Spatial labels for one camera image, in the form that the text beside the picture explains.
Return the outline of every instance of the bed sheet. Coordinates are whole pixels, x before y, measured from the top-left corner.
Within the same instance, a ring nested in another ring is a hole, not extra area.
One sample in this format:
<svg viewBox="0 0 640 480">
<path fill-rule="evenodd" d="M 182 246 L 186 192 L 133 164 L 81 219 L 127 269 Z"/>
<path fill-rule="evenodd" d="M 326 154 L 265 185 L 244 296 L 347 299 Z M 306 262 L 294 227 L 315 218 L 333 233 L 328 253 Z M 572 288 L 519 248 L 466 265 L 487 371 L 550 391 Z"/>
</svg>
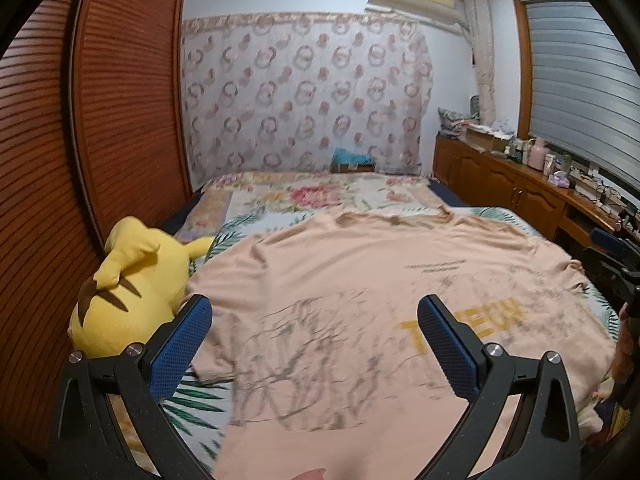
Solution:
<svg viewBox="0 0 640 480">
<path fill-rule="evenodd" d="M 495 207 L 452 208 L 456 212 L 474 214 L 506 222 L 521 228 L 533 236 L 541 236 L 533 227 L 510 210 Z M 321 209 L 289 212 L 249 212 L 226 222 L 219 230 L 206 256 L 192 263 L 191 273 L 195 272 L 206 260 L 220 254 L 242 238 L 258 232 L 269 232 L 296 225 Z M 424 206 L 386 208 L 383 214 L 428 214 L 435 212 Z M 615 311 L 591 283 L 585 290 L 586 299 L 596 316 L 600 319 L 613 339 L 617 339 L 619 320 Z M 233 383 L 203 384 L 198 382 L 190 368 L 183 377 L 175 395 L 162 404 L 166 416 L 175 426 L 194 455 L 210 470 L 222 448 L 225 428 L 232 420 Z M 132 427 L 127 427 L 126 439 L 134 450 L 136 460 L 148 470 L 152 464 L 137 440 Z"/>
<path fill-rule="evenodd" d="M 419 176 L 380 173 L 232 173 L 207 182 L 175 237 L 215 235 L 240 215 L 297 213 L 334 206 L 358 210 L 438 207 L 444 202 Z"/>
</svg>

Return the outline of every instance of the yellow plush toy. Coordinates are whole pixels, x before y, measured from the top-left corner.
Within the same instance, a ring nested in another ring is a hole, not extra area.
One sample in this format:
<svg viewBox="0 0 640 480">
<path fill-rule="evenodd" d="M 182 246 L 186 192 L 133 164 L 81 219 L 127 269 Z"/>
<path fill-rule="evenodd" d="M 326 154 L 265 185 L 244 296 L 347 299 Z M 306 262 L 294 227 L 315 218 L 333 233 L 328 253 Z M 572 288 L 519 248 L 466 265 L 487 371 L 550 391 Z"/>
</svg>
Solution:
<svg viewBox="0 0 640 480">
<path fill-rule="evenodd" d="M 107 257 L 78 294 L 68 334 L 89 358 L 120 354 L 146 342 L 177 313 L 191 260 L 207 253 L 212 237 L 182 245 L 159 229 L 126 217 L 111 230 Z"/>
</svg>

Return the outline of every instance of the pink bottle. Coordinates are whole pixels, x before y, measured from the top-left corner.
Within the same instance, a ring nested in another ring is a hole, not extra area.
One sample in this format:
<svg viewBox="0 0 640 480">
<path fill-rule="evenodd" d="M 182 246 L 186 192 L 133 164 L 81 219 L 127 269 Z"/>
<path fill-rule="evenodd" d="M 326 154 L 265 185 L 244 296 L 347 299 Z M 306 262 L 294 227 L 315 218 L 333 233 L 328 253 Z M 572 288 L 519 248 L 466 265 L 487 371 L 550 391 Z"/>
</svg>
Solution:
<svg viewBox="0 0 640 480">
<path fill-rule="evenodd" d="M 545 167 L 545 155 L 549 152 L 549 148 L 545 148 L 545 141 L 538 137 L 536 143 L 529 152 L 527 164 L 534 170 L 542 171 Z"/>
</svg>

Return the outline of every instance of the beige curtain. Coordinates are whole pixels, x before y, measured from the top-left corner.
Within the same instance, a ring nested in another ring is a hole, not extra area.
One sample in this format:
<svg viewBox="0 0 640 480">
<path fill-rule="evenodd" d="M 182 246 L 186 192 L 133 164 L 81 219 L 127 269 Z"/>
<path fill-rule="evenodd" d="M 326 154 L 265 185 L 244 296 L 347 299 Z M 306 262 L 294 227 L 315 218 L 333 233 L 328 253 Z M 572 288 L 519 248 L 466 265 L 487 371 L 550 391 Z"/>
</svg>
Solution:
<svg viewBox="0 0 640 480">
<path fill-rule="evenodd" d="M 482 124 L 495 121 L 494 99 L 494 27 L 491 22 L 489 0 L 464 0 L 466 20 L 471 31 L 476 60 L 476 79 L 480 95 Z"/>
<path fill-rule="evenodd" d="M 415 22 L 382 14 L 243 14 L 183 26 L 194 187 L 242 170 L 321 171 L 336 147 L 419 173 L 433 68 Z"/>
</svg>

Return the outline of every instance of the t-shirt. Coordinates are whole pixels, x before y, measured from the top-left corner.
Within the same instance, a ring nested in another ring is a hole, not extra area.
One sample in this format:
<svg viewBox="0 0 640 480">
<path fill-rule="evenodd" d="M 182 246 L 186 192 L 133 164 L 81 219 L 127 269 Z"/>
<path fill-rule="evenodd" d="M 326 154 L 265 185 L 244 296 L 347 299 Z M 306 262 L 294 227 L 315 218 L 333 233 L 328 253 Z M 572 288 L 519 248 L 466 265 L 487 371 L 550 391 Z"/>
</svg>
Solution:
<svg viewBox="0 0 640 480">
<path fill-rule="evenodd" d="M 511 355 L 559 352 L 581 409 L 614 351 L 585 285 L 580 263 L 555 244 L 444 209 L 337 210 L 245 238 L 188 284 L 214 309 L 193 366 L 204 380 L 236 383 L 215 478 L 325 468 L 326 480 L 413 479 L 467 406 L 417 325 L 427 294 Z M 479 470 L 515 406 L 510 399 Z"/>
</svg>

